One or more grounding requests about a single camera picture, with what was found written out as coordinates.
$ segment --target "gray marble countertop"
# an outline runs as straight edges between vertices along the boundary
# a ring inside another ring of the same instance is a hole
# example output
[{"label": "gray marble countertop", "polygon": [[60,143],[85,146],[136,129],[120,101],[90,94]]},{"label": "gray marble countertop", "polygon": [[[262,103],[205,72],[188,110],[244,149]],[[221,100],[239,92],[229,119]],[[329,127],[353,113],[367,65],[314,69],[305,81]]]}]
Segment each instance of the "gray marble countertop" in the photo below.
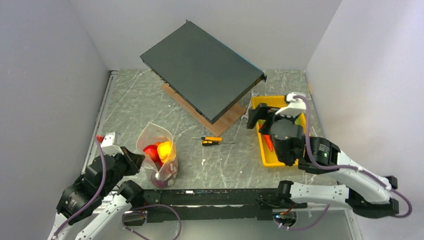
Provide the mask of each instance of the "gray marble countertop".
[{"label": "gray marble countertop", "polygon": [[[308,85],[300,70],[265,70],[266,82],[254,87],[259,95],[306,93]],[[170,131],[178,157],[178,175],[172,189],[243,189],[276,188],[279,181],[303,184],[335,185],[336,181],[313,175],[296,167],[263,167],[258,137],[254,129],[246,128],[246,120],[238,120],[221,137],[235,144],[202,147],[192,137],[212,134],[161,89],[163,82],[150,70],[120,70],[113,89],[102,134],[121,133],[121,145],[136,151],[136,141],[148,122]],[[250,93],[239,103],[247,107]],[[322,137],[312,101],[311,134]],[[144,171],[132,179],[144,189],[154,189]]]}]

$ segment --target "yellow plastic tray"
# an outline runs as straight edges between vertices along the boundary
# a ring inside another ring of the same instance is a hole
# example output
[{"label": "yellow plastic tray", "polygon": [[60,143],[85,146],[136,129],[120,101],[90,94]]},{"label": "yellow plastic tray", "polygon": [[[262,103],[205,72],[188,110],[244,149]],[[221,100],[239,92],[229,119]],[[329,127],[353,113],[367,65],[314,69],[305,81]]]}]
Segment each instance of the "yellow plastic tray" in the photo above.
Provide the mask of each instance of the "yellow plastic tray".
[{"label": "yellow plastic tray", "polygon": [[[277,108],[282,108],[287,106],[287,103],[285,102],[285,96],[254,96],[252,97],[252,108],[255,109],[260,103],[264,103],[270,107],[277,107]],[[303,127],[303,133],[305,133],[306,119],[303,113],[300,115],[296,123]],[[259,122],[256,123],[256,133],[257,133],[257,139],[259,140],[260,155],[262,157],[263,166],[268,168],[285,167],[286,165],[284,163],[278,161],[276,153],[274,151],[270,151],[270,149],[267,146],[267,142],[264,139],[264,136],[262,136],[262,134],[259,133]],[[296,160],[294,165],[297,166],[298,162],[299,160]]]}]

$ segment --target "brown wooden plank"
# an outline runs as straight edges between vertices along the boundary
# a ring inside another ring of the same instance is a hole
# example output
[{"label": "brown wooden plank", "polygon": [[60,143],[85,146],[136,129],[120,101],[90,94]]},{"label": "brown wooden plank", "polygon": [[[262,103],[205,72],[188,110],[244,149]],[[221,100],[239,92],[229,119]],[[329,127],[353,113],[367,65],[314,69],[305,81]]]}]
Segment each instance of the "brown wooden plank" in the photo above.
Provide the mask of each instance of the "brown wooden plank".
[{"label": "brown wooden plank", "polygon": [[199,123],[207,128],[213,135],[219,136],[225,132],[231,125],[246,113],[246,108],[236,103],[214,124],[211,124],[206,118],[200,115],[187,101],[176,93],[168,84],[163,84],[162,89],[171,96],[178,104],[180,104],[187,112],[189,112]]}]

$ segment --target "wrench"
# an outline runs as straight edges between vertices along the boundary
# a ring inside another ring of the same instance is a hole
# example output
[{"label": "wrench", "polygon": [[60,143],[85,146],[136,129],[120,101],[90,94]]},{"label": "wrench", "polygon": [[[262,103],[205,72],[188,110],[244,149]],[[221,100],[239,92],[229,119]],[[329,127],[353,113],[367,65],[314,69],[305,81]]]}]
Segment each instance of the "wrench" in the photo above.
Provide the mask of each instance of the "wrench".
[{"label": "wrench", "polygon": [[243,120],[243,119],[248,120],[249,119],[249,114],[248,113],[249,113],[249,109],[252,107],[252,98],[259,95],[259,92],[258,91],[255,91],[255,90],[252,90],[250,93],[251,93],[251,97],[250,97],[249,106],[247,106],[246,113],[243,114],[243,116],[241,116],[241,120]]}]

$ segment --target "transparent bag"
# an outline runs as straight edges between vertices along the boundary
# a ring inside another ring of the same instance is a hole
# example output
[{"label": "transparent bag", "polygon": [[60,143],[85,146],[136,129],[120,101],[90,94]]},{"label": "transparent bag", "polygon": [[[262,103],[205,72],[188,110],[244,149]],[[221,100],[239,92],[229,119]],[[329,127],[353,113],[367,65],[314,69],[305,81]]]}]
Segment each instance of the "transparent bag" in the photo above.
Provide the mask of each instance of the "transparent bag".
[{"label": "transparent bag", "polygon": [[[160,167],[143,152],[143,149],[148,145],[166,141],[170,141],[172,146],[166,162]],[[153,185],[161,189],[174,185],[178,172],[177,149],[173,136],[168,130],[149,122],[138,137],[135,147],[140,154],[145,155],[141,166],[144,168],[147,179]]]}]

